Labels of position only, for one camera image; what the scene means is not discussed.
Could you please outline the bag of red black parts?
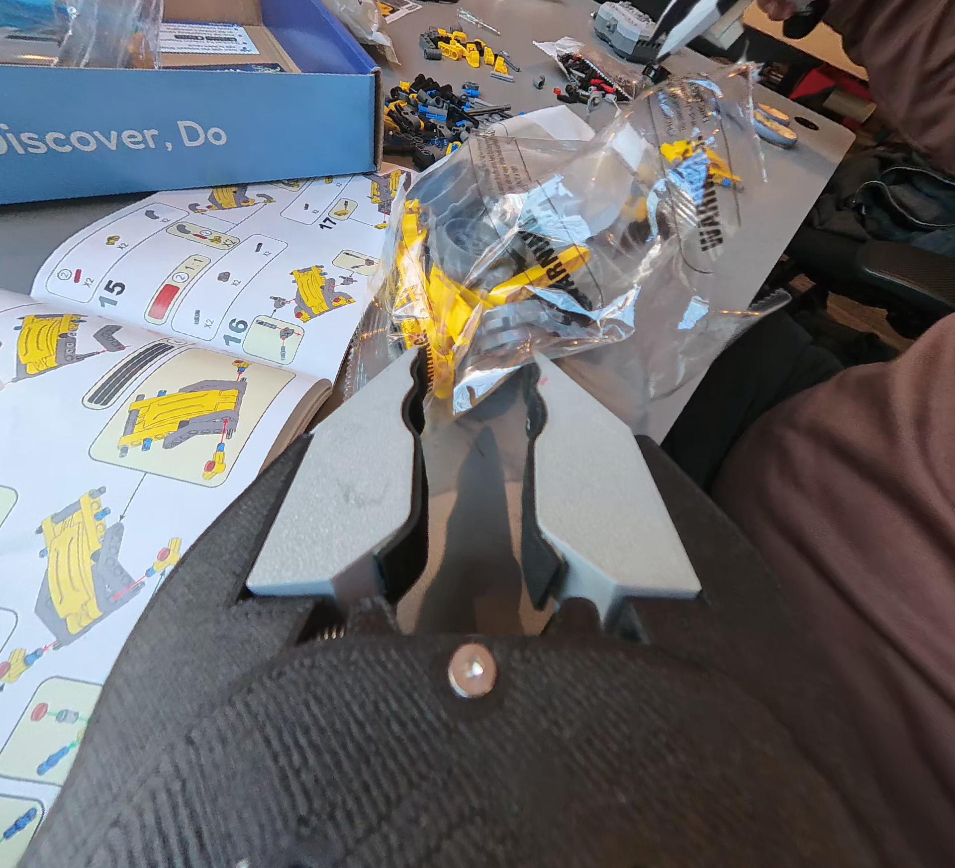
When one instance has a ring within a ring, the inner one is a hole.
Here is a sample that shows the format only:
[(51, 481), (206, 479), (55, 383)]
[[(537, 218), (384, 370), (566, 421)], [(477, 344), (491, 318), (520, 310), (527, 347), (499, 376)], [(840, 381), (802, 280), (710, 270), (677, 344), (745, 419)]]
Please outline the bag of red black parts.
[(561, 71), (565, 83), (552, 91), (565, 105), (594, 109), (604, 104), (619, 109), (651, 87), (650, 78), (637, 66), (577, 39), (562, 37), (533, 44)]

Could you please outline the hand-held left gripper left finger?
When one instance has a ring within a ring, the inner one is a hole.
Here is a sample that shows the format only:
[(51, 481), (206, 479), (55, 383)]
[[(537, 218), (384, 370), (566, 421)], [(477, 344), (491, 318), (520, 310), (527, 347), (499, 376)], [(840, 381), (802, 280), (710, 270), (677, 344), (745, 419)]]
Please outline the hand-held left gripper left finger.
[(428, 556), (427, 359), (398, 360), (309, 435), (246, 580), (259, 597), (402, 599)]

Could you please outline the pile of small bricks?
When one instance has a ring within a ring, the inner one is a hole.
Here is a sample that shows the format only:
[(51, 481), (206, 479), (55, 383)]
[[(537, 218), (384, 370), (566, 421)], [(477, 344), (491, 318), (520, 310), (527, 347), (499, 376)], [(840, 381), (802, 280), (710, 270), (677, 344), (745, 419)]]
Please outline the pile of small bricks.
[(383, 153), (408, 159), (424, 171), (456, 151), (472, 134), (511, 117), (509, 104), (494, 105), (466, 81), (459, 90), (418, 74), (383, 96)]

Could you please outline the cluster of yellow bricks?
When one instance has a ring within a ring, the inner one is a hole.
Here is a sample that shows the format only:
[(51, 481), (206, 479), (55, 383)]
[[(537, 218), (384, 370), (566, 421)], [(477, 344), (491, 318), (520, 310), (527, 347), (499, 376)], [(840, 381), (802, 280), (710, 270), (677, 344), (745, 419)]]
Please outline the cluster of yellow bricks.
[(487, 68), (494, 78), (513, 81), (519, 66), (503, 50), (495, 50), (482, 39), (471, 39), (459, 27), (447, 30), (431, 26), (418, 36), (418, 47), (428, 62), (463, 62), (473, 70)]

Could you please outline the grey battery box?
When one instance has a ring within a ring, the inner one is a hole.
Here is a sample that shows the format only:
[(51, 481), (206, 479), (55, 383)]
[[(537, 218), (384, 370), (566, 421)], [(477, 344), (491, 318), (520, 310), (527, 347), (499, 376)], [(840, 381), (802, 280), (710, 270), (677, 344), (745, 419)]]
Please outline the grey battery box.
[(619, 58), (642, 66), (661, 61), (656, 21), (630, 2), (603, 2), (591, 18), (597, 37)]

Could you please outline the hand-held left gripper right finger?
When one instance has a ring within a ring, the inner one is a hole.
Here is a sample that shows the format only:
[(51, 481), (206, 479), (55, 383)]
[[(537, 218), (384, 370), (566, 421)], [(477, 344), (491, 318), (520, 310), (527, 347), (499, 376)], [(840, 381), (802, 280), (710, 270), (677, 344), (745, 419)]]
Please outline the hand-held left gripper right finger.
[(627, 599), (702, 586), (636, 436), (555, 362), (524, 371), (520, 562), (532, 607), (585, 599), (609, 625)]

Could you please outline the building instruction booklet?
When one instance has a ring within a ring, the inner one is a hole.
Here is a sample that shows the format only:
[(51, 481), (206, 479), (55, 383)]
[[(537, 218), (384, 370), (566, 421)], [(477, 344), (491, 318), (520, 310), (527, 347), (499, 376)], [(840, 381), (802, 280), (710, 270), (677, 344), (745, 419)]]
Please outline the building instruction booklet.
[(330, 394), (411, 183), (157, 193), (2, 291), (2, 866), (149, 600)]

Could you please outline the clear bag of wheel parts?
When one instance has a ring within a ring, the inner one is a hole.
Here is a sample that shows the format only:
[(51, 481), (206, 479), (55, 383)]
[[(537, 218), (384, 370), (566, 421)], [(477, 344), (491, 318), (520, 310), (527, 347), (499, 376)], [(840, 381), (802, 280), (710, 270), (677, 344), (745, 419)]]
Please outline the clear bag of wheel parts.
[(419, 175), (392, 206), (368, 367), (423, 350), (426, 402), (458, 417), (539, 355), (642, 432), (789, 301), (728, 293), (769, 191), (758, 74), (678, 75), (586, 136), (570, 112), (502, 123)]

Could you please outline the blue cardboard box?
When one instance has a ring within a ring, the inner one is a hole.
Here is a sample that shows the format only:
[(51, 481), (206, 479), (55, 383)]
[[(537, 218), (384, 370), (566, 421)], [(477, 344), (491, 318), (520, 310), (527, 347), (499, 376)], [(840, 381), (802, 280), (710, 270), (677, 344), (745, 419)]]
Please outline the blue cardboard box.
[(164, 19), (241, 26), (258, 53), (166, 52), (146, 70), (3, 64), (3, 204), (381, 164), (380, 70), (321, 0), (165, 0)]

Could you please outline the black backpack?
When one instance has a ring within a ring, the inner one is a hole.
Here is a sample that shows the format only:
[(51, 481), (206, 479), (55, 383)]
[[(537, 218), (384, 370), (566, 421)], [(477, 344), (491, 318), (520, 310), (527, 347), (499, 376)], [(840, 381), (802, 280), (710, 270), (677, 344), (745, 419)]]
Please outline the black backpack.
[(896, 141), (854, 151), (832, 177), (864, 234), (954, 257), (954, 179)]

